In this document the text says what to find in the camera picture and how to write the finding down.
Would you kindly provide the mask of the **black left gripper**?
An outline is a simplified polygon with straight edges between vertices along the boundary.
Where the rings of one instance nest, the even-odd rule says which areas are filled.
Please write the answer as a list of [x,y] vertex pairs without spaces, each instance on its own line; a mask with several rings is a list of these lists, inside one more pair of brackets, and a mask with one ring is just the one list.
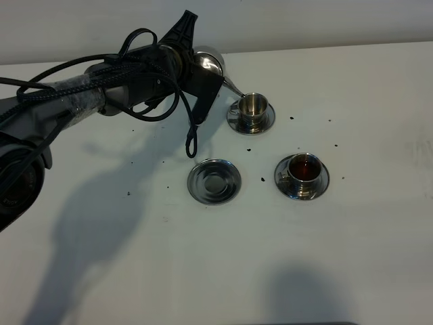
[[197,15],[185,10],[158,43],[128,50],[128,62],[142,65],[128,84],[129,104],[158,104],[182,90],[196,97],[193,123],[202,124],[223,84],[223,77],[193,65],[193,34]]

